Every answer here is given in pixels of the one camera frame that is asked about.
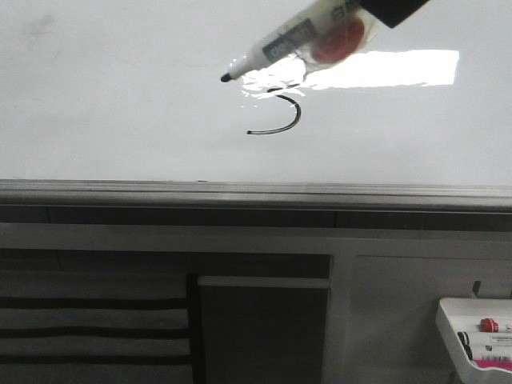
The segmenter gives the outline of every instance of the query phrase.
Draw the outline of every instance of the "dark panel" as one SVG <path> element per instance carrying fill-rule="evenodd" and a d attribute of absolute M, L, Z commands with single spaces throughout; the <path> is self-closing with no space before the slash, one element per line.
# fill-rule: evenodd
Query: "dark panel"
<path fill-rule="evenodd" d="M 186 298 L 189 302 L 190 356 L 192 357 L 194 384 L 206 384 L 205 344 L 202 331 L 202 298 L 196 274 L 187 275 Z"/>
<path fill-rule="evenodd" d="M 203 288 L 209 384 L 318 384 L 326 290 Z"/>
<path fill-rule="evenodd" d="M 62 251 L 66 271 L 328 278 L 329 255 Z"/>
<path fill-rule="evenodd" d="M 403 212 L 337 212 L 337 228 L 422 230 L 425 214 Z"/>
<path fill-rule="evenodd" d="M 45 207 L 0 206 L 0 222 L 50 222 L 50 220 Z"/>
<path fill-rule="evenodd" d="M 0 249 L 0 270 L 60 270 L 54 250 Z"/>
<path fill-rule="evenodd" d="M 335 213 L 287 210 L 50 208 L 51 222 L 160 226 L 334 227 Z"/>
<path fill-rule="evenodd" d="M 425 216 L 426 230 L 512 230 L 510 214 L 432 214 Z"/>

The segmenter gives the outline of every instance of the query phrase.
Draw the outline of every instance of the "whiteboard tray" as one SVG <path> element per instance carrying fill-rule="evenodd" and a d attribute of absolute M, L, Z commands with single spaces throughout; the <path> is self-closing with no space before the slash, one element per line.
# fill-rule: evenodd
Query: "whiteboard tray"
<path fill-rule="evenodd" d="M 467 357 L 457 332 L 478 332 L 482 318 L 512 314 L 512 300 L 442 298 L 436 324 L 454 362 L 458 376 L 465 384 L 511 384 L 512 372 L 501 368 L 479 368 Z"/>

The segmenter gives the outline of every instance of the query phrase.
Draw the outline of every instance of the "whiteboard frame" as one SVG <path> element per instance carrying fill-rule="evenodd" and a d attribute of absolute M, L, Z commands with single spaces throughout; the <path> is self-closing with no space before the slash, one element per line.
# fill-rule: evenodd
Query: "whiteboard frame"
<path fill-rule="evenodd" d="M 0 180 L 0 205 L 512 211 L 512 187 Z"/>

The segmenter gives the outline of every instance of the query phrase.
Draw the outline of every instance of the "marker tip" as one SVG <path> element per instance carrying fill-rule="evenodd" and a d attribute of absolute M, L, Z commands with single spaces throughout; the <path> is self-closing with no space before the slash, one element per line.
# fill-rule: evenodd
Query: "marker tip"
<path fill-rule="evenodd" d="M 221 82 L 229 82 L 233 80 L 230 76 L 230 74 L 225 74 L 224 76 L 221 77 Z"/>

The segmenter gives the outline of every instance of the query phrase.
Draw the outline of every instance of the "white surface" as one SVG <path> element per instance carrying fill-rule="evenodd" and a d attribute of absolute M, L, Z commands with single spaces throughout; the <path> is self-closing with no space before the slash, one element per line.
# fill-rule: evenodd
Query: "white surface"
<path fill-rule="evenodd" d="M 245 135 L 293 109 L 219 77 L 309 3 L 0 2 L 0 178 L 512 186 L 510 0 L 430 0 Z"/>
<path fill-rule="evenodd" d="M 511 300 L 443 298 L 436 323 L 458 375 L 465 384 L 510 384 L 512 372 L 500 368 L 478 368 L 468 359 L 457 332 L 478 332 L 482 318 L 511 316 Z"/>

